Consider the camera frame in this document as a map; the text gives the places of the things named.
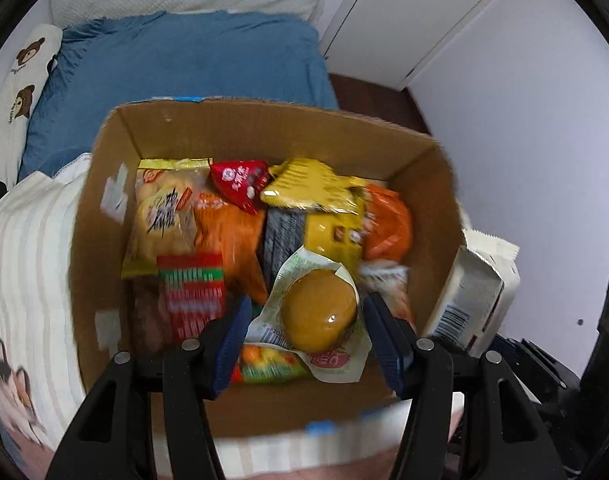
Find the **colourful fruit candy bag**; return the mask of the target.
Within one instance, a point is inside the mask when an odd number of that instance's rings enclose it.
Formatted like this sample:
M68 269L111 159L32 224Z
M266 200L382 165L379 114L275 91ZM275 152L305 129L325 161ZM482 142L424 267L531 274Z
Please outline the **colourful fruit candy bag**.
M308 370L295 353L244 344L231 377L233 384L277 384L305 377Z

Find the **white oat cookie packet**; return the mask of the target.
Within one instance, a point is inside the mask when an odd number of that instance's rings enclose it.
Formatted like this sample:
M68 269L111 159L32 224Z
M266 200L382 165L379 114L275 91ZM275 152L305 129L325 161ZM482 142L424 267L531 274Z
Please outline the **white oat cookie packet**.
M364 261L358 269L358 289L362 298L378 292L394 318L415 327L415 315L408 296L409 268L393 260Z

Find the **red stick snack packet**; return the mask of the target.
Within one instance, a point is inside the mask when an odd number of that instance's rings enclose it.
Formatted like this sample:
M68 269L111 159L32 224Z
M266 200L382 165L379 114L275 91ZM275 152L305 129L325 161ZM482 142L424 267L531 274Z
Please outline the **red stick snack packet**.
M198 337L209 322L222 318L226 285L221 254L158 256L157 268L176 344Z

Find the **clear white wafer packet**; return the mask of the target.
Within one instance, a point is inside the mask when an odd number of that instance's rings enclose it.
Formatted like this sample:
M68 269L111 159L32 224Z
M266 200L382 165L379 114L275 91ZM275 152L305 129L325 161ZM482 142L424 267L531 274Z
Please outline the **clear white wafer packet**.
M463 235L422 335L478 358L498 333L521 284L519 247L474 229Z

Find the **brown snack packet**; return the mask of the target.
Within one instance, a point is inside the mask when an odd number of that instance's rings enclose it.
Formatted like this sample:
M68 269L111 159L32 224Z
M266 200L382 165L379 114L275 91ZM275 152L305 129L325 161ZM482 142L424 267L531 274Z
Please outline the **brown snack packet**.
M133 304L129 310L132 347L141 356L158 356L173 342L172 328L157 276L141 276L132 283Z

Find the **orange snack packet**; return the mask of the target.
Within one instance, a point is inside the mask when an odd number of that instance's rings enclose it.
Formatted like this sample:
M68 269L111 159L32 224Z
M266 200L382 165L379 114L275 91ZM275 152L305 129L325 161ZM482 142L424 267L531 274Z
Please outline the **orange snack packet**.
M411 212L399 194L369 183L365 200L363 259L400 263L413 245Z
M194 218L197 251L222 256L227 289L264 304L268 289L257 256L264 212L247 214L219 195L201 192L195 200Z

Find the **large yellow black snack bag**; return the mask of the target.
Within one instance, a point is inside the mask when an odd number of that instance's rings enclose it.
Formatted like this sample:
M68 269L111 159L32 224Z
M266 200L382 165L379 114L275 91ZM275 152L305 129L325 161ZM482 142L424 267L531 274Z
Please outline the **large yellow black snack bag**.
M364 209L357 214L328 214L270 208L266 214L262 271L272 287L280 267L300 247L341 263L357 278L363 261Z

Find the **small red triangle packet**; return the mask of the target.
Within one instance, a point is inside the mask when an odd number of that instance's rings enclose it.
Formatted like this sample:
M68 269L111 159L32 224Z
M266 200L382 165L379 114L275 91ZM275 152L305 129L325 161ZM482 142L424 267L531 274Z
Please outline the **small red triangle packet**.
M269 166L262 160L214 162L210 176L219 193L246 214L259 212L261 192L271 180Z

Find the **yellow cracker packet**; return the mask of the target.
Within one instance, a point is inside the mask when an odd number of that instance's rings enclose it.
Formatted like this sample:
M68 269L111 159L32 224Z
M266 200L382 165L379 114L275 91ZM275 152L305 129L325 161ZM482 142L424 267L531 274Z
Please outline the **yellow cracker packet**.
M136 211L121 277L157 273L157 260L195 252L194 205L208 184L209 158L143 159L135 177Z

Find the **small yellow snack packet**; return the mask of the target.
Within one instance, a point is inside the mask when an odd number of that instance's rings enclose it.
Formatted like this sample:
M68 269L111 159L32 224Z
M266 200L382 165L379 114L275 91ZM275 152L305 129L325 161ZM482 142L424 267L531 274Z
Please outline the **small yellow snack packet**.
M271 182L261 191L265 205L274 208L357 214L355 190L367 180L338 176L329 165L316 159L295 157L269 168Z

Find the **blue pillow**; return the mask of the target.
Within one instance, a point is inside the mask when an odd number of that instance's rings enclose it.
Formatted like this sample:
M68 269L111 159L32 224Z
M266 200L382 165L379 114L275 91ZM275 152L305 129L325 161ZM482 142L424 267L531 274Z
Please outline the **blue pillow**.
M70 26L31 114L18 177L54 176L106 116L152 98L260 99L335 110L317 31L295 15L155 13Z

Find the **bear print long pillow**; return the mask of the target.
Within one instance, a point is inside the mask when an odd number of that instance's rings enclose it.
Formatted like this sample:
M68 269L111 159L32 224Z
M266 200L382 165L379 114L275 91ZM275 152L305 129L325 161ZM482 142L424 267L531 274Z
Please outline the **bear print long pillow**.
M42 24L17 52L0 92L0 199L18 181L29 119L39 101L56 56L62 30Z

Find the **white door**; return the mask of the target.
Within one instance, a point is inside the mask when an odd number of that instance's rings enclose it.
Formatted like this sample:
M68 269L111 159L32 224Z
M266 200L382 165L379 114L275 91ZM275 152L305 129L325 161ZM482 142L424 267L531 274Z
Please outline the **white door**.
M400 90L483 0L343 0L321 40L329 73Z

